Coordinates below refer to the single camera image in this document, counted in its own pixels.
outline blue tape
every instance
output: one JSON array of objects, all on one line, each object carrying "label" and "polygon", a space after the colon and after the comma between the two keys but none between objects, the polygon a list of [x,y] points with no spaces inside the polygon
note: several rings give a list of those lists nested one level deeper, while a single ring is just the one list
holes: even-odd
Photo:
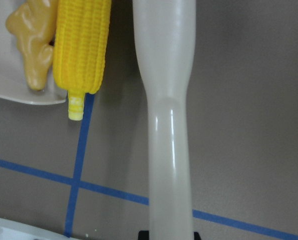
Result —
[{"label": "blue tape", "polygon": [[73,228],[73,219],[75,213],[75,206],[78,199],[78,192],[83,168],[84,153],[88,139],[89,126],[91,121],[91,114],[94,103],[94,95],[87,94],[84,102],[83,119],[80,127],[80,135],[77,147],[77,154],[75,159],[75,166],[73,172],[73,181],[68,201],[67,214],[65,218],[64,235],[71,237]]},{"label": "blue tape", "polygon": [[66,176],[61,176],[61,175],[58,175],[55,173],[53,174],[50,172],[38,170],[35,168],[19,165],[19,164],[4,161],[4,160],[0,160],[0,167],[6,168],[9,170],[13,170],[13,171],[17,171],[17,172],[21,172],[23,174],[33,175],[33,176],[36,176],[39,178],[48,179],[48,180],[55,181],[55,182],[62,183],[62,184],[67,184],[67,185],[72,184],[72,178],[70,178],[70,177],[68,178]]},{"label": "blue tape", "polygon": [[263,226],[237,221],[227,217],[213,215],[213,214],[198,211],[198,210],[193,210],[193,217],[197,219],[202,219],[213,223],[217,223],[217,224],[226,225],[236,229],[242,229],[242,230],[246,230],[257,234],[274,237],[277,239],[298,240],[298,235],[290,234],[283,231],[277,231]]},{"label": "blue tape", "polygon": [[90,191],[93,191],[93,192],[96,192],[96,193],[108,195],[108,196],[111,196],[111,197],[115,197],[115,198],[117,197],[119,199],[132,201],[134,203],[136,202],[138,204],[149,205],[149,198],[146,198],[144,196],[127,193],[127,192],[124,192],[124,191],[120,191],[120,190],[116,190],[116,189],[113,189],[113,188],[92,184],[92,183],[85,182],[85,181],[80,182],[80,187],[82,189],[84,188],[86,190],[90,190]]}]

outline yellow corn cob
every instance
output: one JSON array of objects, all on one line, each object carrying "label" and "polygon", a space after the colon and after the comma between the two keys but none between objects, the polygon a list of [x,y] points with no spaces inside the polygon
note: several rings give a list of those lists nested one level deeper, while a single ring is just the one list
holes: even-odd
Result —
[{"label": "yellow corn cob", "polygon": [[81,120],[85,93],[102,82],[111,0],[59,0],[53,76],[68,90],[69,118]]}]

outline gray surface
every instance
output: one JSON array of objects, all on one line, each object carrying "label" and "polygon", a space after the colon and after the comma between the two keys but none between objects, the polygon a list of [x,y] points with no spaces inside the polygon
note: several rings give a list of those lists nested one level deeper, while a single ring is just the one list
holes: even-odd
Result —
[{"label": "gray surface", "polygon": [[[193,207],[298,235],[298,0],[197,0],[197,9],[187,97]],[[0,159],[71,177],[80,124],[66,108],[0,99]],[[82,180],[148,196],[146,118],[131,1],[114,0]],[[0,168],[0,217],[62,233],[68,194]],[[194,224],[203,240],[273,239]],[[147,206],[80,189],[76,237],[136,239],[147,228]]]}]

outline blue grid line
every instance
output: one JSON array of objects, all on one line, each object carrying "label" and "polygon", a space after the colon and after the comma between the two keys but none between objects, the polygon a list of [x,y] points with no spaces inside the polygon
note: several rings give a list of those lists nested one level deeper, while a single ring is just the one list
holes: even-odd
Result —
[{"label": "blue grid line", "polygon": [[73,172],[73,181],[70,190],[70,196],[67,207],[67,214],[65,218],[65,227],[64,234],[66,237],[71,237],[73,220],[75,213],[75,206],[77,204],[79,186],[81,181],[81,174],[83,168],[84,153],[88,139],[89,126],[91,121],[92,109],[94,103],[94,95],[86,94],[84,110],[83,110],[83,119],[80,127],[79,141],[77,147],[77,154],[75,158],[74,172]]},{"label": "blue grid line", "polygon": [[[28,175],[33,175],[33,176],[36,176],[39,178],[48,179],[51,181],[67,184],[67,185],[72,184],[72,178],[68,178],[66,176],[64,177],[61,175],[41,171],[41,170],[27,167],[27,166],[18,165],[15,163],[4,161],[4,160],[0,160],[0,167],[6,168],[6,169],[9,169],[12,171],[21,172],[21,173],[28,174]],[[89,190],[89,191],[92,191],[95,193],[104,194],[104,195],[111,196],[114,198],[119,198],[119,199],[123,199],[126,201],[132,201],[132,202],[134,202],[134,203],[136,202],[138,204],[149,205],[149,198],[146,198],[146,197],[140,196],[140,195],[127,193],[127,192],[120,191],[120,190],[116,190],[113,188],[109,188],[109,187],[105,187],[105,186],[101,186],[101,185],[97,185],[97,184],[93,184],[93,183],[89,183],[89,182],[85,182],[85,181],[84,182],[80,181],[79,187],[82,189],[86,189],[86,190]],[[265,235],[265,236],[270,236],[270,237],[274,237],[277,239],[298,240],[298,235],[295,235],[295,234],[290,234],[287,232],[282,232],[282,231],[246,223],[243,221],[234,220],[231,218],[210,214],[210,213],[199,211],[199,210],[193,210],[193,217],[196,219],[201,219],[201,220],[205,220],[205,221],[209,221],[209,222],[213,222],[213,223],[229,226],[232,228],[241,229],[241,230],[245,230],[248,232]]]}]

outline white handle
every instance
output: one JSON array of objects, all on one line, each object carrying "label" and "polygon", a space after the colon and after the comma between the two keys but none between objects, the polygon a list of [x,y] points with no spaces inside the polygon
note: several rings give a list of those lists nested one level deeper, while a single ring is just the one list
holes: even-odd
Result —
[{"label": "white handle", "polygon": [[195,0],[133,0],[149,111],[150,240],[193,239],[185,104],[195,12]]}]

